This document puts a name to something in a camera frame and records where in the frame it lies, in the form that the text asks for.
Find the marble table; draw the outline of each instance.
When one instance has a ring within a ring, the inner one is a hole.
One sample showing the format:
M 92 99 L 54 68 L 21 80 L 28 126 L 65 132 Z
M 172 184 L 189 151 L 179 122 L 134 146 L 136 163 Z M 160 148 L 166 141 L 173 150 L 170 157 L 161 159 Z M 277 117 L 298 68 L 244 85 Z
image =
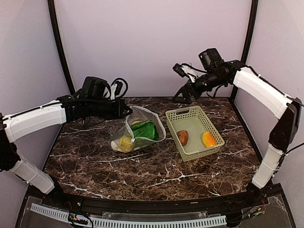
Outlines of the marble table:
M 226 98 L 200 98 L 199 105 L 226 144 L 213 155 L 183 162 L 166 125 L 165 112 L 183 108 L 171 98 L 126 98 L 129 105 L 158 113 L 167 137 L 131 153 L 114 152 L 109 139 L 124 120 L 92 117 L 67 123 L 44 171 L 66 193 L 118 200 L 190 200 L 243 192 L 259 161 Z

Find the basket handle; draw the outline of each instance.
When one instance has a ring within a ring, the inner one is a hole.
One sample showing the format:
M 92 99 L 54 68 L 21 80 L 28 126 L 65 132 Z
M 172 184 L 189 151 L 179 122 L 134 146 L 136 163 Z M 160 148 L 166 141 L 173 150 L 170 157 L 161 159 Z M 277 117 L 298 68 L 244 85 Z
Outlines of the basket handle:
M 176 115 L 186 114 L 188 113 L 190 108 L 181 108 L 176 112 Z

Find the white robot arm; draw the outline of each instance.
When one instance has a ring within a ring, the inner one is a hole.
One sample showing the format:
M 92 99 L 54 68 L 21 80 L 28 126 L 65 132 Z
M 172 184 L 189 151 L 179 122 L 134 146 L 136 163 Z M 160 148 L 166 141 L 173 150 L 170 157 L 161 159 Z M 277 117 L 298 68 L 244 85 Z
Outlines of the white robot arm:
M 288 145 L 297 132 L 301 113 L 300 104 L 302 103 L 298 98 L 293 99 L 270 84 L 252 67 L 246 66 L 238 60 L 224 62 L 215 48 L 200 53 L 199 58 L 207 71 L 201 77 L 193 77 L 193 73 L 189 75 L 185 66 L 190 68 L 191 66 L 187 64 L 176 64 L 173 67 L 173 70 L 181 77 L 189 78 L 174 96 L 173 102 L 191 104 L 191 97 L 197 99 L 205 91 L 211 91 L 217 86 L 233 84 L 264 104 L 279 120 L 270 133 L 268 149 L 261 165 L 247 186 L 248 198 L 258 198 L 262 194 L 261 189 L 278 171 Z
M 79 118 L 100 116 L 110 120 L 131 114 L 132 110 L 120 99 L 126 91 L 116 97 L 123 86 L 120 80 L 123 79 L 118 78 L 109 86 L 100 78 L 87 77 L 83 88 L 74 95 L 59 97 L 22 113 L 4 117 L 0 114 L 0 169 L 11 171 L 41 192 L 49 194 L 55 188 L 55 180 L 19 154 L 14 142 L 38 130 Z M 109 90 L 108 97 L 104 94 L 105 88 Z

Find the storage basket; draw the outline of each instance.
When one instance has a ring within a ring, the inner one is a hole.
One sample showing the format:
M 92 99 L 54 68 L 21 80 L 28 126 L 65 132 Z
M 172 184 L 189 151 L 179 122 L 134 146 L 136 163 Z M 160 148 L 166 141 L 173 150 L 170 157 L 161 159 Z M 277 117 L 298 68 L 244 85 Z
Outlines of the storage basket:
M 166 111 L 166 117 L 167 126 L 184 162 L 217 153 L 225 144 L 217 129 L 199 106 Z M 177 136 L 177 132 L 181 130 L 186 130 L 189 135 L 185 146 L 181 145 Z M 205 131 L 211 133 L 217 142 L 216 146 L 210 148 L 204 146 L 202 135 Z

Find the yellow fruit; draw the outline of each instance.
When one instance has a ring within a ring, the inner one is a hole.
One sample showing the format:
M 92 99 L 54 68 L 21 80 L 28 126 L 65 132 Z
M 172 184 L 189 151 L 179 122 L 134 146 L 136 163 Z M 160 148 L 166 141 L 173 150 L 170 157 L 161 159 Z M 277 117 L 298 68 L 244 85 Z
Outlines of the yellow fruit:
M 123 152 L 131 152 L 133 150 L 133 143 L 131 137 L 123 136 L 119 139 L 118 146 Z
M 137 123 L 139 123 L 139 122 L 142 122 L 142 120 L 136 120 L 136 121 L 134 121 L 134 122 L 131 124 L 131 126 L 133 126 L 134 124 L 137 124 Z
M 202 140 L 206 148 L 217 145 L 217 142 L 215 141 L 210 132 L 204 132 Z

